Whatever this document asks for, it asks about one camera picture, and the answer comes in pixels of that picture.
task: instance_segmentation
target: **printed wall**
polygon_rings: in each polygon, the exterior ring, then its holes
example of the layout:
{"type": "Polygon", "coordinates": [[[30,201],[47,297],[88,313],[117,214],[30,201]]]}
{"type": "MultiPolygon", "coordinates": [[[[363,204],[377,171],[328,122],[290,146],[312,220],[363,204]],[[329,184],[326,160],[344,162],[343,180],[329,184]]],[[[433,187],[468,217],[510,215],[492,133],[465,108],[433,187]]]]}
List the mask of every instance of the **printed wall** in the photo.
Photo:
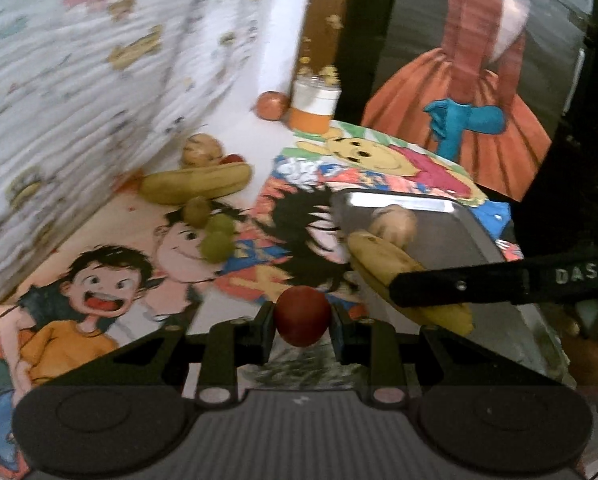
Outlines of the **printed wall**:
{"type": "Polygon", "coordinates": [[[230,88],[258,2],[0,0],[0,300],[230,88]]]}

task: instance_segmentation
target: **green grape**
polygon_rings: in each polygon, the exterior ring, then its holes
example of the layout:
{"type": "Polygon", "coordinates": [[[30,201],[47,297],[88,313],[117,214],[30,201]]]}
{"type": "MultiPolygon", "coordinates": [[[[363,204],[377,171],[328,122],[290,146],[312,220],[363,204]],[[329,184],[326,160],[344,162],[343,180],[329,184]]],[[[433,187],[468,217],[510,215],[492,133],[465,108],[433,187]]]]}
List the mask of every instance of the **green grape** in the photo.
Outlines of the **green grape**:
{"type": "Polygon", "coordinates": [[[203,229],[208,223],[212,208],[208,200],[202,196],[192,198],[183,208],[183,219],[195,229],[203,229]]]}
{"type": "Polygon", "coordinates": [[[205,225],[205,230],[210,232],[220,231],[228,235],[233,235],[235,232],[234,220],[224,213],[211,216],[208,223],[205,225]]]}
{"type": "Polygon", "coordinates": [[[234,253],[233,237],[221,231],[206,231],[205,238],[199,244],[199,251],[210,264],[220,264],[234,253]]]}

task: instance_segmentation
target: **black handle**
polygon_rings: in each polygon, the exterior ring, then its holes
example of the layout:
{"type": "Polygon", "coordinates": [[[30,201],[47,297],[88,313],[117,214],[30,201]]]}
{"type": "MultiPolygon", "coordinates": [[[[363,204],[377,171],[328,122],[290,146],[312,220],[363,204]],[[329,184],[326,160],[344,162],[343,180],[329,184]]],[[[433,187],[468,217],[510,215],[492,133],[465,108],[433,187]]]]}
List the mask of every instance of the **black handle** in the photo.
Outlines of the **black handle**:
{"type": "Polygon", "coordinates": [[[594,298],[598,296],[598,248],[516,262],[402,273],[390,284],[389,293],[400,307],[594,298]]]}

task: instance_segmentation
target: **red apple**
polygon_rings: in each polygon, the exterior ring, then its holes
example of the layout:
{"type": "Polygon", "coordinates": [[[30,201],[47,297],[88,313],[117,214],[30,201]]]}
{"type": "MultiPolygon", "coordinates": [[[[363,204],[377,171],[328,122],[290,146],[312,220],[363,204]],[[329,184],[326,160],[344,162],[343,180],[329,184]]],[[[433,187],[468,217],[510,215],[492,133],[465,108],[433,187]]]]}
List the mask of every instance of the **red apple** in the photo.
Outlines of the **red apple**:
{"type": "Polygon", "coordinates": [[[290,99],[281,92],[263,92],[257,99],[255,111],[259,119],[278,121],[284,116],[290,105],[290,99]]]}
{"type": "Polygon", "coordinates": [[[230,155],[226,155],[221,159],[219,164],[230,164],[231,162],[245,162],[246,159],[236,153],[231,153],[230,155]]]}
{"type": "Polygon", "coordinates": [[[330,303],[324,293],[311,286],[292,286],[279,296],[273,318],[285,342],[305,348],[319,341],[328,329],[330,303]]]}

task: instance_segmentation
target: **yellow banana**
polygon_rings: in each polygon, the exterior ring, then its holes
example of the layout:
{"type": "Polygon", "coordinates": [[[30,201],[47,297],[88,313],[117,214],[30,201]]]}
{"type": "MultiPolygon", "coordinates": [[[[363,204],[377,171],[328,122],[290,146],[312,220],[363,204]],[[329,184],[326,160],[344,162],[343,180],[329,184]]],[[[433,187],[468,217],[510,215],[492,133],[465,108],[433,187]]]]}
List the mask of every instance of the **yellow banana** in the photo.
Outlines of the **yellow banana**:
{"type": "Polygon", "coordinates": [[[139,194],[148,202],[184,205],[196,196],[214,199],[236,193],[251,178],[252,168],[245,162],[162,171],[144,177],[139,194]]]}
{"type": "Polygon", "coordinates": [[[348,250],[353,269],[399,313],[417,324],[442,326],[461,336],[473,331],[473,315],[466,304],[401,308],[390,300],[388,285],[397,274],[424,270],[400,248],[367,231],[356,231],[348,236],[348,250]]]}

